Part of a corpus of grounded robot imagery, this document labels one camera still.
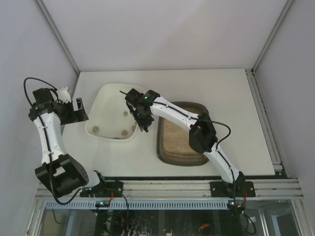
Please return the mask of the black slotted litter scoop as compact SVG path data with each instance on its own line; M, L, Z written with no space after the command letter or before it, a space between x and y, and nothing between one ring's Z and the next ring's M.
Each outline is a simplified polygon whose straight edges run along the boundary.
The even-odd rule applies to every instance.
M130 113L132 114L134 120L138 124L140 131L148 132L148 127L152 124L152 121L154 119L147 113L147 111L135 110L130 111Z

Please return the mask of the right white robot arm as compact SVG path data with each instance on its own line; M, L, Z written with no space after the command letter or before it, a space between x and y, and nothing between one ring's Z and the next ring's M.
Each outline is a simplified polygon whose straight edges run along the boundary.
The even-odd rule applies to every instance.
M132 88L122 94L141 131L148 132L154 121L153 115L181 127L189 135L189 146L205 155L216 167L227 191L235 196L243 190L246 181L244 174L232 164L220 146L231 134L228 125L211 120L207 113L199 115L180 108L153 90L140 93Z

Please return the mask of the white plastic tray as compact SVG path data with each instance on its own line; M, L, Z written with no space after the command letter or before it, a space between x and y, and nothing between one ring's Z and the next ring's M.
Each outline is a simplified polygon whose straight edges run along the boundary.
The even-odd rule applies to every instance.
M102 86L94 100L90 113L89 120L85 124L85 131L93 138L104 141L129 141L135 136L138 125L131 115L125 101L125 93L131 89L136 89L143 93L144 89L139 86L129 84L105 84ZM99 131L94 133L93 127L97 126ZM121 132L126 130L126 136L121 135Z

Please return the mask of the brown translucent litter box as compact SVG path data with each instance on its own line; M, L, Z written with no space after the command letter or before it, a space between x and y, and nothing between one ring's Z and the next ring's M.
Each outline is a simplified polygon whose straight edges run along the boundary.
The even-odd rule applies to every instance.
M189 134L180 126L159 117L157 157L163 163L182 167L202 166L209 159L189 146Z

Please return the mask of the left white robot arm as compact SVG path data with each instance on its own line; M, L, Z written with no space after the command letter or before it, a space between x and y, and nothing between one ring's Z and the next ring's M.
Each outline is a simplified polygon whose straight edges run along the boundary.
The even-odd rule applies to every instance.
M76 100L77 108L68 87L40 88L33 91L35 102L31 105L29 118L35 124L41 142L41 165L35 169L40 182L57 198L74 190L92 188L100 184L98 171L86 171L65 148L61 126L88 121L83 101Z

